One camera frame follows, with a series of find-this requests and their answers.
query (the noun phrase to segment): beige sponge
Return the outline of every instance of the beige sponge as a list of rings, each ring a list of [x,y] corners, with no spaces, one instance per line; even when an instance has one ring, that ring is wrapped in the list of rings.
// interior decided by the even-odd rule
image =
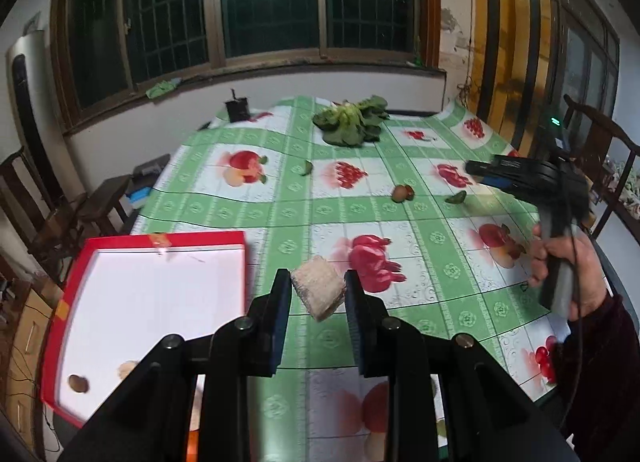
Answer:
[[[314,256],[291,273],[291,281],[309,314],[322,321],[344,300],[344,280],[322,256]]]

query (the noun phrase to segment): sleeve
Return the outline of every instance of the sleeve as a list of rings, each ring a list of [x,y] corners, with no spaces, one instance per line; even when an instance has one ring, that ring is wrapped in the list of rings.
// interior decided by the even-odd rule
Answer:
[[[552,359],[565,405],[574,390],[578,367],[578,324],[558,345]],[[596,460],[626,420],[640,395],[640,346],[631,317],[620,296],[582,319],[582,371],[566,433],[574,434],[582,462]]]

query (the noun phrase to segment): tablecloth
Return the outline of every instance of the tablecloth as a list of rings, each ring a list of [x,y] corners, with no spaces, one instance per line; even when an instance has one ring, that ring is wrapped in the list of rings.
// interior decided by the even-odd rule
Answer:
[[[251,121],[213,118],[172,156],[132,232],[243,230],[247,305],[269,291],[278,268],[293,270],[315,254],[340,273],[366,270],[354,245],[363,239],[354,239],[372,235],[364,240],[399,267],[361,278],[391,315],[434,336],[473,335],[533,400],[546,394],[548,362],[536,351],[568,328],[526,283],[536,208],[476,184],[463,168],[513,153],[511,146],[452,102],[428,118],[391,115],[380,142],[338,148],[312,123],[329,104],[298,96],[254,110]],[[303,176],[306,160],[313,170]],[[415,198],[394,203],[396,184],[411,185]],[[464,203],[445,202],[461,188]],[[343,306],[318,323],[294,295],[282,364],[272,379],[251,384],[252,458],[376,458],[385,384],[358,375]],[[439,391],[435,406],[443,445]]]

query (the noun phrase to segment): bolt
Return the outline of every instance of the bolt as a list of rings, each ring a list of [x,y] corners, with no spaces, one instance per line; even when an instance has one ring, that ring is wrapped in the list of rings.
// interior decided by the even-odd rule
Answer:
[[[456,343],[463,348],[471,348],[474,342],[474,339],[469,334],[458,334],[456,336]]]
[[[238,330],[251,330],[254,327],[254,320],[249,316],[241,316],[234,321],[234,324]]]
[[[398,330],[400,328],[400,320],[397,317],[385,317],[382,319],[382,326],[390,331]]]
[[[168,336],[164,336],[162,338],[162,346],[168,350],[172,348],[177,348],[184,341],[181,336],[178,334],[169,334]]]

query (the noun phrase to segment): hand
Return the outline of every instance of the hand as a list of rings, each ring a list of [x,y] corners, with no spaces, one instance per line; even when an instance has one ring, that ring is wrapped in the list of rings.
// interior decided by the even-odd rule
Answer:
[[[540,237],[540,224],[533,228],[533,234]],[[575,252],[578,256],[578,276],[580,281],[580,315],[585,317],[596,310],[607,297],[607,287],[602,277],[602,266],[590,239],[583,233],[575,234]],[[540,285],[548,276],[546,258],[549,254],[557,258],[574,261],[574,246],[570,236],[558,236],[548,240],[533,240],[529,249],[531,272],[529,284]],[[569,321],[578,319],[578,305],[575,301],[569,307]]]

